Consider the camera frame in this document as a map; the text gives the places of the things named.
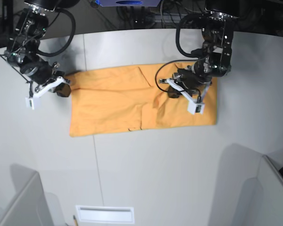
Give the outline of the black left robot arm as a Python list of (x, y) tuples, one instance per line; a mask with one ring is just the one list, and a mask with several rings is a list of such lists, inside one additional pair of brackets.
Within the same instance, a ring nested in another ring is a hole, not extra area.
[[(207, 0), (205, 13), (188, 14), (177, 25), (175, 44), (185, 57), (194, 58), (193, 65), (179, 68), (173, 79), (182, 90), (169, 87), (170, 98), (178, 98), (183, 92), (201, 94), (200, 87), (211, 84), (213, 78), (226, 75), (231, 68), (234, 22), (239, 17), (240, 4), (237, 0)], [(181, 29), (187, 25), (201, 28), (204, 39), (202, 47), (185, 52), (180, 44)]]

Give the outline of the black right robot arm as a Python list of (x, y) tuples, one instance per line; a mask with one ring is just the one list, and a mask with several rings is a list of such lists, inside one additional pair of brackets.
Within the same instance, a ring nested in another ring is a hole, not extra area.
[[(63, 53), (71, 44), (76, 30), (74, 16), (65, 9), (59, 0), (27, 0), (28, 5), (19, 18), (11, 34), (7, 49), (1, 55), (7, 63), (26, 79), (32, 86), (29, 88), (29, 97), (37, 98), (44, 92), (56, 93), (59, 97), (69, 97), (71, 94), (70, 81), (64, 77), (63, 71), (57, 70), (58, 62), (52, 65), (43, 60), (43, 57), (55, 57)], [(46, 11), (56, 11), (65, 14), (71, 21), (71, 33), (66, 44), (56, 52), (46, 53), (39, 50), (40, 40), (51, 26)]]

